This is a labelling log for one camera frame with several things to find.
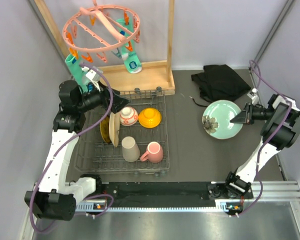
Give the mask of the beige bird plate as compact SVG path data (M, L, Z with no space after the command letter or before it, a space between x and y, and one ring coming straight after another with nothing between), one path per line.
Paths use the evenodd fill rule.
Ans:
M119 144L119 131L120 114L111 112L109 117L109 138L115 148Z

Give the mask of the mint green flower plate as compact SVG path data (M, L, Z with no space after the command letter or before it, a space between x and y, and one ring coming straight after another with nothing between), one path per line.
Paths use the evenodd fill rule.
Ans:
M242 123L231 120L241 112L240 107L229 100L217 100L203 112L203 129L213 138L227 140L236 136L243 128Z

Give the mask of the white orange patterned bowl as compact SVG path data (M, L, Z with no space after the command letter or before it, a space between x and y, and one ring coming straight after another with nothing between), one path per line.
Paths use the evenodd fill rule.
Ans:
M120 124L123 126L132 126L138 121L138 112L131 106L124 107L120 113Z

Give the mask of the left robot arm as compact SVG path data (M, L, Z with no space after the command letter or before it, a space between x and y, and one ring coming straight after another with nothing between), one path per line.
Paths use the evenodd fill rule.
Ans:
M50 219L69 221L77 204L87 196L99 198L104 191L98 175L84 174L75 183L66 184L66 176L79 133L84 132L85 113L103 107L107 113L118 113L130 103L117 90L105 85L82 93L74 80L59 85L60 103L53 120L52 139L45 168L34 190L27 191L24 201L31 220Z

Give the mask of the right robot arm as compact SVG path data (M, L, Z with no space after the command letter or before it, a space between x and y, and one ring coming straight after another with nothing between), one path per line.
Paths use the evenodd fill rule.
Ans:
M273 94L268 106L246 103L243 109L206 110L202 116L202 126L212 137L225 140L230 133L238 133L243 125L264 121L260 132L260 142L248 160L234 172L230 172L224 183L208 185L208 195L212 199L221 197L238 199L251 192L252 183L266 163L284 148L290 148L300 135L300 109L296 101L280 94Z

